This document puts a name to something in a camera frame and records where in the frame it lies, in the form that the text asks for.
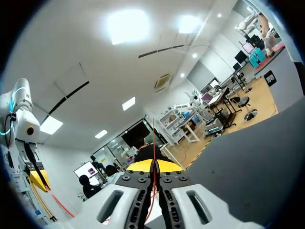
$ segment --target black sign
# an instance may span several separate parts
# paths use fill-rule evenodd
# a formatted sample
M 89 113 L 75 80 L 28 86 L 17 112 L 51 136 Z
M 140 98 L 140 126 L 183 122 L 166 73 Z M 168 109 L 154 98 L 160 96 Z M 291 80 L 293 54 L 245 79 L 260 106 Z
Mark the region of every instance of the black sign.
M 273 75 L 271 70 L 264 75 L 264 78 L 265 78 L 269 87 L 271 87 L 273 84 L 276 83 L 276 78 Z

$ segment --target ceiling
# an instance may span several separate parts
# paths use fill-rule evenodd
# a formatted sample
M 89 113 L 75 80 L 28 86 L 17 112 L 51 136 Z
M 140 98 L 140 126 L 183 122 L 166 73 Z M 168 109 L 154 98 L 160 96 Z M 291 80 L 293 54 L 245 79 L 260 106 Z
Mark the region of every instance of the ceiling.
M 40 143 L 94 150 L 144 116 L 142 105 L 155 96 L 154 84 L 173 75 L 180 84 L 203 55 L 206 45 L 229 16 L 236 0 L 50 0 L 24 29 L 5 70 L 5 91 L 15 82 L 30 82 L 34 114 L 40 123 L 73 90 L 52 116 L 63 126 L 53 135 L 42 133 Z M 140 9 L 149 17 L 149 35 L 142 41 L 112 45 L 108 16 L 122 9 Z M 180 34 L 179 18 L 198 16 L 204 22 L 196 34 Z M 185 45 L 138 58 L 154 50 Z M 126 111 L 122 104 L 136 97 Z M 108 134 L 94 136 L 101 130 Z

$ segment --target yellow robot part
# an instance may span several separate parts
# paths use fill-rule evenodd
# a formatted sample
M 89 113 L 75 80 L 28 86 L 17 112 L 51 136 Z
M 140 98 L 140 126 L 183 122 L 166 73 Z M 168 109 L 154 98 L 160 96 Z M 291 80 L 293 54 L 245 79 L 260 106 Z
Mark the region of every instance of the yellow robot part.
M 48 176 L 47 176 L 47 171 L 45 169 L 42 169 L 40 170 L 43 178 L 45 179 L 48 187 L 50 187 L 50 184 L 49 184 L 49 179 L 48 179 Z M 37 186 L 39 189 L 41 189 L 42 191 L 44 192 L 47 192 L 47 189 L 46 187 L 44 186 L 41 178 L 39 177 L 37 171 L 31 171 L 30 172 L 30 180 L 33 182 L 33 184 L 35 186 Z
M 183 171 L 183 169 L 173 162 L 157 160 L 160 173 Z
M 145 161 L 139 161 L 130 165 L 127 170 L 139 171 L 139 172 L 150 172 L 152 166 L 152 159 L 148 159 Z

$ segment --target air vent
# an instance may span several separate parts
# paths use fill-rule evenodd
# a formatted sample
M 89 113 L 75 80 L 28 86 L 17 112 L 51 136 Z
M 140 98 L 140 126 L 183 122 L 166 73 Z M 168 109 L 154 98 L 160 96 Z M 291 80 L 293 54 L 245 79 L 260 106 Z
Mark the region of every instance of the air vent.
M 169 74 L 161 76 L 154 85 L 155 93 L 158 93 L 170 85 L 172 77 Z

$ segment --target yellow cable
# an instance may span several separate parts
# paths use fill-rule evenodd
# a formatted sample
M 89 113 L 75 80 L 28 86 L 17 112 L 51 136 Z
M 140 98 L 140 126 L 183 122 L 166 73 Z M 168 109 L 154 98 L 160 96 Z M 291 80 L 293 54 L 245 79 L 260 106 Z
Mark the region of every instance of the yellow cable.
M 44 201 L 42 200 L 42 198 L 40 197 L 39 193 L 36 190 L 36 187 L 34 186 L 34 184 L 32 183 L 32 181 L 30 180 L 30 178 L 28 177 L 29 181 L 30 181 L 30 186 L 32 187 L 32 190 L 34 192 L 35 197 L 37 198 L 37 200 L 41 203 L 43 209 L 47 212 L 47 214 L 49 215 L 49 217 L 53 217 L 54 215 L 52 214 L 52 212 L 49 210 L 48 206 L 44 203 Z

